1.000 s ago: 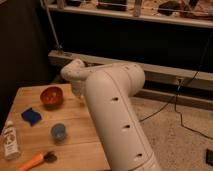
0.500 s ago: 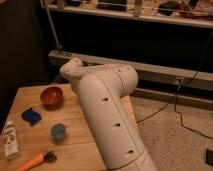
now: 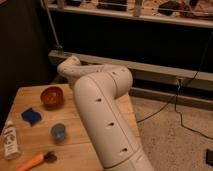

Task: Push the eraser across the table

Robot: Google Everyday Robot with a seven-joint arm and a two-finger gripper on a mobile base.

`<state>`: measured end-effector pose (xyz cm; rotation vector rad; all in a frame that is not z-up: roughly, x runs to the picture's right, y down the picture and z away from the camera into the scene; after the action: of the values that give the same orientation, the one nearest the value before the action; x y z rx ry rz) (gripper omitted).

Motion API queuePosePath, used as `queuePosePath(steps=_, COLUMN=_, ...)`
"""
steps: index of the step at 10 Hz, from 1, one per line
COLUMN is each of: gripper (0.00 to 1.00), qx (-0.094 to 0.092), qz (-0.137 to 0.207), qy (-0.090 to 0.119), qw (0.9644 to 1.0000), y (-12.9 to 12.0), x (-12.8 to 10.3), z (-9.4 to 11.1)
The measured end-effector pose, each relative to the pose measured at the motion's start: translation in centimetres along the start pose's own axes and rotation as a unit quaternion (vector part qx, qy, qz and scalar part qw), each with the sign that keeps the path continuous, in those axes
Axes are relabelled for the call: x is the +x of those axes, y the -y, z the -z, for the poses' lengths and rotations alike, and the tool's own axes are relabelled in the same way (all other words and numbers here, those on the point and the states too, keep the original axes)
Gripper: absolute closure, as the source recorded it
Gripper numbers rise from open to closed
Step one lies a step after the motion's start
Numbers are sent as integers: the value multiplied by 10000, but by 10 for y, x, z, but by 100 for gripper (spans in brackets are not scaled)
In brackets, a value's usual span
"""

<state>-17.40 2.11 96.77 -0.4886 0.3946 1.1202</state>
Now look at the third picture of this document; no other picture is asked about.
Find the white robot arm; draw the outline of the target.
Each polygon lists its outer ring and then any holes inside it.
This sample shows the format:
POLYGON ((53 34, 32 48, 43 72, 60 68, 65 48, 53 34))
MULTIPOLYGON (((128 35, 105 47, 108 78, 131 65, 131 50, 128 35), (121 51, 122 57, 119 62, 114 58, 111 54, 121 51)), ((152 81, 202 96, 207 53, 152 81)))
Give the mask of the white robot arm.
POLYGON ((119 110, 116 99, 133 82, 125 66, 82 65, 72 55, 57 67, 73 91, 83 126, 104 171, 154 171, 142 145, 119 110))

